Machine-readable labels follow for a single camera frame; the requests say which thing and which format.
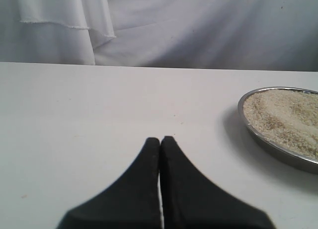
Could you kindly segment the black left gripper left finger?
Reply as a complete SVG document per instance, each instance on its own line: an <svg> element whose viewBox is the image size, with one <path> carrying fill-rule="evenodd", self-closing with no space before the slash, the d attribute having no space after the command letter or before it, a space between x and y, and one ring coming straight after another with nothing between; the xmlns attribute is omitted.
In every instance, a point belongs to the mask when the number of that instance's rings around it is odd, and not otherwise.
<svg viewBox="0 0 318 229"><path fill-rule="evenodd" d="M127 170L107 189L69 210L60 229L160 229L160 142L147 138Z"/></svg>

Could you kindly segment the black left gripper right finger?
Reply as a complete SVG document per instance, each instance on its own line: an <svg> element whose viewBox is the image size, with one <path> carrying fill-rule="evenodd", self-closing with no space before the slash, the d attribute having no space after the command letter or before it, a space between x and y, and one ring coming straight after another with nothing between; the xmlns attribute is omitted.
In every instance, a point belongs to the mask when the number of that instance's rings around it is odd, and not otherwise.
<svg viewBox="0 0 318 229"><path fill-rule="evenodd" d="M166 136L160 146L160 189L166 229L273 229L265 212L203 175Z"/></svg>

